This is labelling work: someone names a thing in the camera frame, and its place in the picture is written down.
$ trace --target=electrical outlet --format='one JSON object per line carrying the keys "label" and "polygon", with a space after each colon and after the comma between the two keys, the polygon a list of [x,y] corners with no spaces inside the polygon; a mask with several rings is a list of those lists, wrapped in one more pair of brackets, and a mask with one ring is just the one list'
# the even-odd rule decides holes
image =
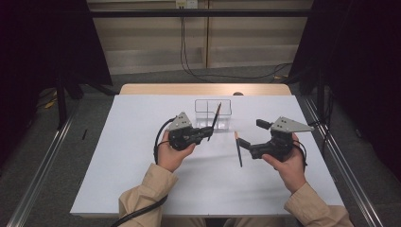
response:
{"label": "electrical outlet", "polygon": [[198,0],[187,0],[186,8],[187,9],[197,9],[198,8]]}
{"label": "electrical outlet", "polygon": [[176,9],[186,9],[186,0],[176,0]]}

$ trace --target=beige sleeve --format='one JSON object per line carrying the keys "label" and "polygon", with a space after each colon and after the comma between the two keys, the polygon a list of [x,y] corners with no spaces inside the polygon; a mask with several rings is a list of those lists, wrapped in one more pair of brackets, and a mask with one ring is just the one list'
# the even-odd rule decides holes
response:
{"label": "beige sleeve", "polygon": [[284,208],[304,226],[354,226],[345,207],[327,205],[309,183],[296,191]]}
{"label": "beige sleeve", "polygon": [[[168,170],[151,164],[141,185],[124,192],[119,198],[119,216],[122,218],[133,211],[152,205],[168,194],[178,178]],[[162,207],[133,218],[121,226],[160,226]]]}

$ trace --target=person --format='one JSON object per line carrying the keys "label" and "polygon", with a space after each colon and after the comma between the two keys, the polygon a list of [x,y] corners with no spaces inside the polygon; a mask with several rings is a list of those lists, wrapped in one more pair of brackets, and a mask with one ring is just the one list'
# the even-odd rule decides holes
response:
{"label": "person", "polygon": [[[294,144],[298,143],[295,133],[292,134]],[[126,192],[119,198],[119,215],[124,217],[131,212],[149,206],[161,200],[172,189],[177,176],[173,173],[190,155],[195,144],[178,152],[166,141],[168,131],[165,131],[158,147],[158,165],[150,164],[142,183]],[[304,162],[301,151],[294,148],[290,157],[283,163],[268,154],[262,156],[268,164],[274,167],[284,181],[291,196],[285,203],[285,209],[297,218],[304,226],[353,226],[345,207],[327,205],[308,184],[304,174]],[[159,206],[144,215],[130,219],[120,226],[194,226],[205,227],[203,218],[163,218],[163,206]],[[230,218],[224,226],[233,227],[264,227],[284,226],[281,218]]]}

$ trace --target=beige pants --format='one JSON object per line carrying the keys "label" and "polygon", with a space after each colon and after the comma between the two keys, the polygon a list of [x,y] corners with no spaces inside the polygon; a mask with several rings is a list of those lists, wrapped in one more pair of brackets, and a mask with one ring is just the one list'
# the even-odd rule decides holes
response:
{"label": "beige pants", "polygon": [[[204,218],[162,218],[162,227],[206,227]],[[283,218],[230,218],[224,227],[282,227]]]}

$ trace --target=white tabletop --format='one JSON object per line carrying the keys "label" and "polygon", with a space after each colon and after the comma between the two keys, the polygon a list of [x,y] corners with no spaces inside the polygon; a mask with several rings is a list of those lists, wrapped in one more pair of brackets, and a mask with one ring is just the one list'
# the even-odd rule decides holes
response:
{"label": "white tabletop", "polygon": [[[116,217],[122,192],[142,182],[153,160],[158,130],[169,119],[186,112],[195,124],[196,99],[230,99],[230,129],[203,139],[175,174],[178,182],[164,204],[170,217],[245,217],[288,215],[283,206],[290,193],[269,164],[253,160],[242,149],[239,166],[234,131],[252,144],[266,143],[270,132],[256,119],[274,122],[279,116],[305,123],[295,96],[116,96],[92,162],[71,214]],[[343,205],[311,132],[298,132],[307,150],[305,175],[322,199]]]}

